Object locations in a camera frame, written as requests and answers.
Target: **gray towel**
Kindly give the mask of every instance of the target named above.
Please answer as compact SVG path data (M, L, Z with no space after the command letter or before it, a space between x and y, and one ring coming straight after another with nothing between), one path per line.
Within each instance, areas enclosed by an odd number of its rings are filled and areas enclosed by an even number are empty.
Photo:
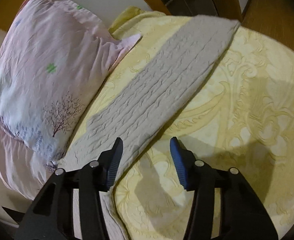
M230 44L238 26L236 20L192 18L168 39L107 108L89 119L86 133L71 146L59 167L67 171L82 168L120 137L124 153L117 181L163 125L191 99ZM128 239L112 192L113 188L101 193L109 237ZM78 226L75 220L75 232L80 231Z

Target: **bed sheet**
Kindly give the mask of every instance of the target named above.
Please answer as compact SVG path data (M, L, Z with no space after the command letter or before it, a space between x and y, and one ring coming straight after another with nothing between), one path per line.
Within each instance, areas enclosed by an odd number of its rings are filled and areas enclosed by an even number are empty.
M118 17L110 28L116 39L137 32L143 38L108 77L71 144L85 133L86 120L106 107L188 20L135 7ZM132 239L183 238L193 192L179 184L169 152L173 136L213 168L238 167L266 207L279 237L293 225L293 51L260 33L238 29L205 85L118 183L115 203ZM218 209L214 217L216 236Z

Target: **tree print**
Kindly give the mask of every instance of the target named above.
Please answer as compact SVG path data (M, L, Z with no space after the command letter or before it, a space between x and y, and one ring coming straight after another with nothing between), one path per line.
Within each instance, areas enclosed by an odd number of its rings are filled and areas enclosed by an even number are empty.
M80 100L73 98L69 93L61 101L44 107L45 121L53 129L52 136L55 137L58 131L65 134L71 131L83 108L84 105L80 103Z

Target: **wooden floor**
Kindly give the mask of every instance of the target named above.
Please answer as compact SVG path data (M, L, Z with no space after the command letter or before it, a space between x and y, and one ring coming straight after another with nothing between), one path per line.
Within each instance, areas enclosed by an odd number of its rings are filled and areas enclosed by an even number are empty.
M251 0L242 26L263 33L294 51L294 0Z

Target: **embossed pattern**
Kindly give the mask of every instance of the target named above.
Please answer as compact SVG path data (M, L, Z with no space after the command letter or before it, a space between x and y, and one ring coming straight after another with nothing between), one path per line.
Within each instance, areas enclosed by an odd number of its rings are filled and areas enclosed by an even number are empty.
M106 107L189 18L130 8L111 30L143 39L120 62L88 107ZM169 152L177 136L212 167L236 166L263 201L279 236L294 223L294 52L239 28L231 47L194 98L162 129L114 190L118 215L132 239L183 238L193 192L180 186ZM214 234L219 213L215 212Z

